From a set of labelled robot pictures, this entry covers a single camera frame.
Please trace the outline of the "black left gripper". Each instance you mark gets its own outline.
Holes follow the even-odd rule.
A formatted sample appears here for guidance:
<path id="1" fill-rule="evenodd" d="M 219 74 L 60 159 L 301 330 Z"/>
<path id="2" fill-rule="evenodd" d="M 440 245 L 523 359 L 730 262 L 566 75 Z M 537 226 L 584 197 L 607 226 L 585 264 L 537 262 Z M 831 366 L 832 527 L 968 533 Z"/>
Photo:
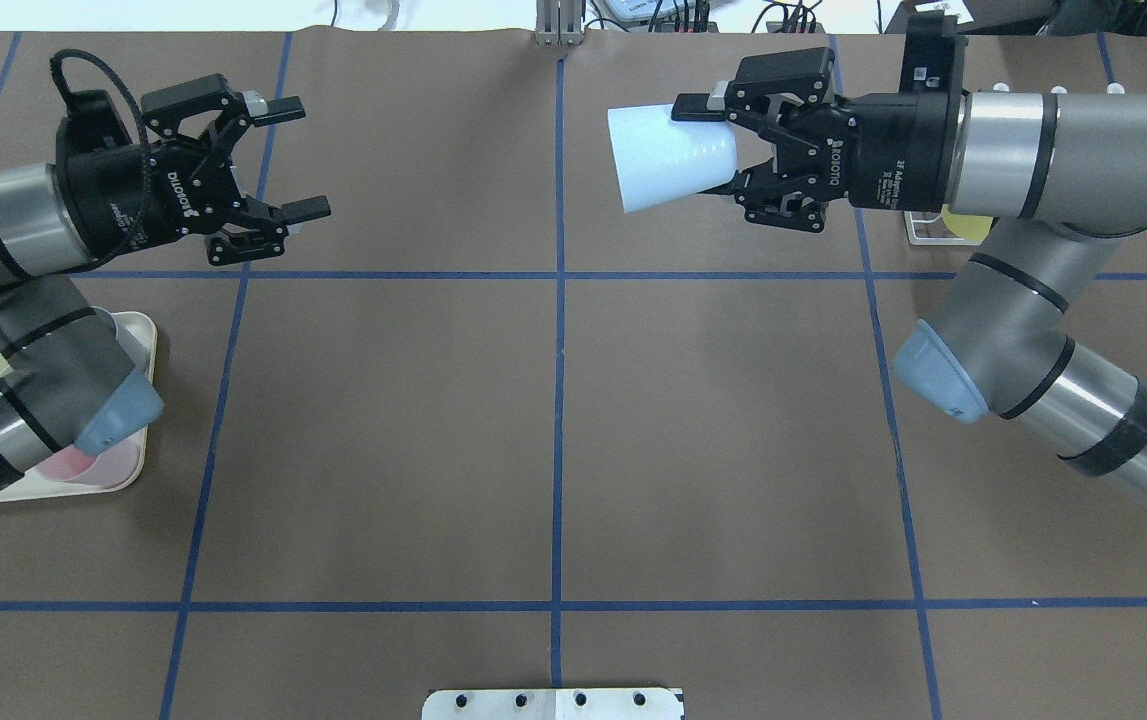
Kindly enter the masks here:
<path id="1" fill-rule="evenodd" d="M 206 238 L 216 266 L 276 258 L 289 224 L 331 216 L 326 196 L 281 208 L 241 191 L 233 150 L 249 130 L 298 120 L 298 96 L 237 92 L 223 76 L 154 91 L 140 101 L 153 140 L 130 136 L 103 89 L 75 91 L 57 78 L 67 105 L 57 135 L 56 179 L 81 241 L 83 265 L 130 252 Z"/>

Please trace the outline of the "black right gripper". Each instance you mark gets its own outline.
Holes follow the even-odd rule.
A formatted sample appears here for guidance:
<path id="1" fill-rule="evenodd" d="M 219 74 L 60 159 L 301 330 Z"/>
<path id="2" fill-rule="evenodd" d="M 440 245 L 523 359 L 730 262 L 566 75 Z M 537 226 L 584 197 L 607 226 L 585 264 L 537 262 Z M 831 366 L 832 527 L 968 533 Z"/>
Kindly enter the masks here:
<path id="1" fill-rule="evenodd" d="M 771 146 L 771 158 L 738 170 L 713 195 L 751 224 L 824 230 L 826 208 L 930 211 L 942 208 L 963 101 L 966 37 L 953 15 L 908 19 L 899 86 L 846 97 L 835 91 L 835 50 L 747 56 L 723 97 L 679 94 L 672 120 L 728 120 Z"/>

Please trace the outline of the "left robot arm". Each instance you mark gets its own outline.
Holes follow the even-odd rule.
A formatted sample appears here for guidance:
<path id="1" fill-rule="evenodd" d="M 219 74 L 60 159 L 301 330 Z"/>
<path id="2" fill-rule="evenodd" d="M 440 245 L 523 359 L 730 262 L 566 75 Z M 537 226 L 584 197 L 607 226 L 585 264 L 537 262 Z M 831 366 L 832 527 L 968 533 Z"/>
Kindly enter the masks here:
<path id="1" fill-rule="evenodd" d="M 57 452 L 96 456 L 163 405 L 111 320 L 73 274 L 189 236 L 221 266 L 275 258 L 323 196 L 282 206 L 241 191 L 233 150 L 249 130 L 298 120 L 298 97 L 239 92 L 220 75 L 145 95 L 134 122 L 103 89 L 55 85 L 67 108 L 56 159 L 0 170 L 0 491 Z"/>

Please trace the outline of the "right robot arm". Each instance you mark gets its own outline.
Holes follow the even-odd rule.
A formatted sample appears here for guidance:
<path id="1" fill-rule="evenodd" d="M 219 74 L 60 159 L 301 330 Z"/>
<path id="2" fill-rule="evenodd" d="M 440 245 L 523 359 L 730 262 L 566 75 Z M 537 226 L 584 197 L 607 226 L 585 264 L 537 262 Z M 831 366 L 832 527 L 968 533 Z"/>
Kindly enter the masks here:
<path id="1" fill-rule="evenodd" d="M 919 13 L 894 94 L 838 94 L 834 50 L 812 47 L 747 56 L 729 81 L 674 99 L 670 118 L 771 144 L 765 163 L 705 186 L 747 222 L 819 232 L 832 199 L 988 219 L 894 374 L 963 423 L 1016 421 L 1147 507 L 1147 381 L 1062 327 L 1117 246 L 1147 230 L 1147 94 L 970 94 L 966 45 L 952 15 Z"/>

